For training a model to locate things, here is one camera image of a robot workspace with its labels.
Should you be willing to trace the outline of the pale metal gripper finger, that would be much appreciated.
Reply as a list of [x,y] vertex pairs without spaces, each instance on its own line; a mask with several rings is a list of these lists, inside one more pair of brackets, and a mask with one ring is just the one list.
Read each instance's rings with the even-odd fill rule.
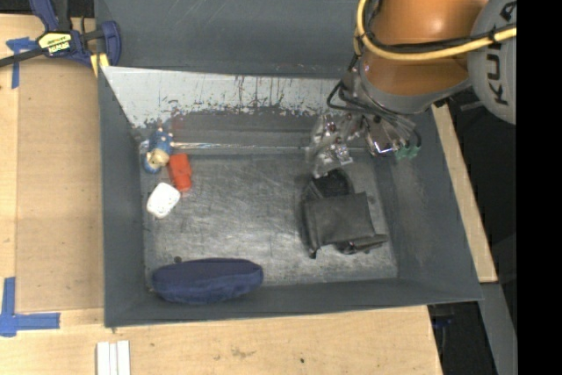
[[332,115],[321,115],[315,122],[306,147],[306,161],[313,163],[314,155],[330,144],[341,144],[335,119]]
[[312,173],[315,178],[324,177],[328,172],[353,162],[346,144],[330,144],[313,157]]

